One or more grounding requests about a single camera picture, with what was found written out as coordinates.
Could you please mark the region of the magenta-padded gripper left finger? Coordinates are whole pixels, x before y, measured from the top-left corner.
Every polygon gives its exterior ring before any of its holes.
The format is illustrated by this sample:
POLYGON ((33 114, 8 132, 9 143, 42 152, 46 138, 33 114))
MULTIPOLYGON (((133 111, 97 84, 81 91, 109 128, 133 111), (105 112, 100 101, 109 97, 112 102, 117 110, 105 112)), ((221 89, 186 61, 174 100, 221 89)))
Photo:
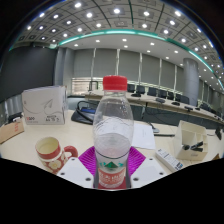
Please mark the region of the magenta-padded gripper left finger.
POLYGON ((92 188, 96 167, 95 149, 90 147, 78 158, 71 157, 58 172, 58 176, 78 186, 92 188))

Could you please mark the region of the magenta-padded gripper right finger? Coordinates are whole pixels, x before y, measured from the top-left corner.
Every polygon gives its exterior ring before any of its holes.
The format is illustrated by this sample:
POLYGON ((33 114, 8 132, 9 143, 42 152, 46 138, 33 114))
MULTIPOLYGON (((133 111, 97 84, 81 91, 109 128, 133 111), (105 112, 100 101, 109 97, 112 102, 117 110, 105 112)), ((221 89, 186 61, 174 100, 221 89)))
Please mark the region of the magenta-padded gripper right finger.
POLYGON ((140 188, 166 176, 166 172, 153 157, 145 157, 131 147, 128 156, 128 176, 132 189, 140 188))

